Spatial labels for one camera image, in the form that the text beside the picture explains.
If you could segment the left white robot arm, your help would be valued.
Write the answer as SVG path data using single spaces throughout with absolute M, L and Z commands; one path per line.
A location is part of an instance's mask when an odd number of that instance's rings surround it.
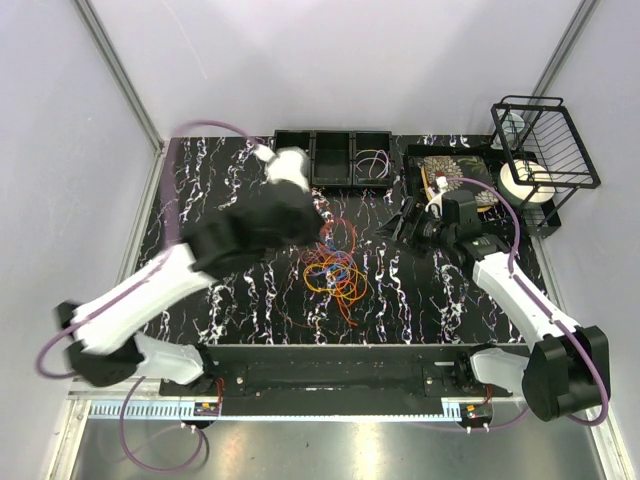
M 157 340 L 141 333 L 142 326 L 183 298 L 265 261 L 271 251 L 314 243 L 323 224 L 310 191 L 286 180 L 214 211 L 111 291 L 57 307 L 72 339 L 66 356 L 73 373 L 94 387 L 139 375 L 208 394 L 216 372 L 205 348 Z

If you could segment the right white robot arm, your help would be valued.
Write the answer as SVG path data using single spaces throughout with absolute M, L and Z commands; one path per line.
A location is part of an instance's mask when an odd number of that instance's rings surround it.
M 475 199 L 454 190 L 429 205 L 407 198 L 377 235 L 414 256 L 439 249 L 507 315 L 524 338 L 528 356 L 481 346 L 464 354 L 454 384 L 466 396 L 488 385 L 524 397 L 529 410 L 548 422 L 574 421 L 598 408 L 597 426 L 609 413 L 609 343 L 604 332 L 584 328 L 554 305 L 522 272 L 517 248 L 483 229 Z

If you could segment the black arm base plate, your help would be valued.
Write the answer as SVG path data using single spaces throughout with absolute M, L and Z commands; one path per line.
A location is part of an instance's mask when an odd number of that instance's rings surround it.
M 226 419 L 334 420 L 454 417 L 444 401 L 481 403 L 509 392 L 462 374 L 465 345 L 215 346 L 213 379 L 163 381 L 162 397 L 222 395 Z M 222 387 L 213 380 L 220 379 Z

